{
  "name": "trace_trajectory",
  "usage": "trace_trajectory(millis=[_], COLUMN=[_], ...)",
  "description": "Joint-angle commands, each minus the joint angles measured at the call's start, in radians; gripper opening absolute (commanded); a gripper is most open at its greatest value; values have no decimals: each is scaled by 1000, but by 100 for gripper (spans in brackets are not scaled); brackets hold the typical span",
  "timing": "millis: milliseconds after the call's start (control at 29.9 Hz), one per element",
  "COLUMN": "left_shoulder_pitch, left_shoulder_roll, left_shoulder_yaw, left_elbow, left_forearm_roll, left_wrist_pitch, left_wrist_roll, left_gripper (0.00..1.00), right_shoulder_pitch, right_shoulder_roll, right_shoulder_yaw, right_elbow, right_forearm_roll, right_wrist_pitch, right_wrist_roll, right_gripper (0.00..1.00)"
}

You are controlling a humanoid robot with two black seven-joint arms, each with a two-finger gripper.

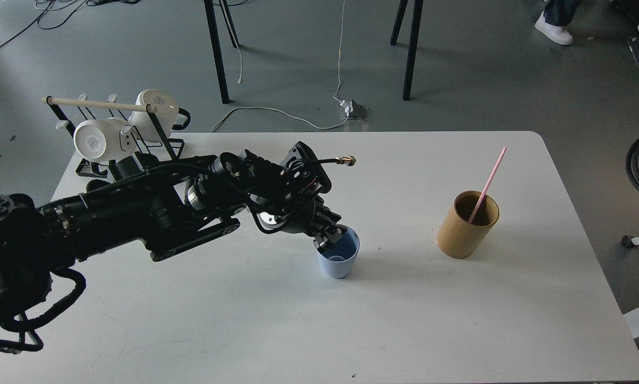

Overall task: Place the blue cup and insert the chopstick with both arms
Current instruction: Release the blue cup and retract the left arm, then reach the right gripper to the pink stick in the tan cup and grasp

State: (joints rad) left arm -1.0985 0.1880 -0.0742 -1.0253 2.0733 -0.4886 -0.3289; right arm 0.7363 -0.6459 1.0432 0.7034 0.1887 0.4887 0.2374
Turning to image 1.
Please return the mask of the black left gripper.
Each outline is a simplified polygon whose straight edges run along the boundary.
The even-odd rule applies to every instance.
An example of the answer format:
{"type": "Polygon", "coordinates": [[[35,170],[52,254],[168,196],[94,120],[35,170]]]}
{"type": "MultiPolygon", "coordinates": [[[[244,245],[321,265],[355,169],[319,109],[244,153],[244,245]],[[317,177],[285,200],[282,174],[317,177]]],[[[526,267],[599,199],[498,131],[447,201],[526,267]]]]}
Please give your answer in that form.
{"type": "Polygon", "coordinates": [[[239,155],[239,204],[258,214],[266,233],[304,233],[313,235],[319,252],[332,250],[347,226],[338,225],[341,215],[324,205],[321,194],[331,188],[327,173],[313,150],[298,141],[280,164],[244,150],[239,155]]]}

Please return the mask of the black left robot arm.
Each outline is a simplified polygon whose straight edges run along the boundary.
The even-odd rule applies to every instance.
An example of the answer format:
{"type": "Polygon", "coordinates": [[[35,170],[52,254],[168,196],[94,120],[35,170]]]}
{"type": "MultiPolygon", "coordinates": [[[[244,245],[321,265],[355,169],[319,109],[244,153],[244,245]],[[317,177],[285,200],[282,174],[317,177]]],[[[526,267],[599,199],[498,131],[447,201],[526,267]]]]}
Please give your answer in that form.
{"type": "Polygon", "coordinates": [[[318,251],[347,234],[321,197],[322,167],[352,167],[353,156],[319,159],[303,142],[276,164],[252,153],[160,161],[135,153],[112,161],[113,182],[37,207],[25,194],[0,194],[0,352],[39,351],[36,330],[80,297],[87,284],[76,262],[141,241],[159,262],[236,231],[251,212],[265,234],[301,233],[318,251]]]}

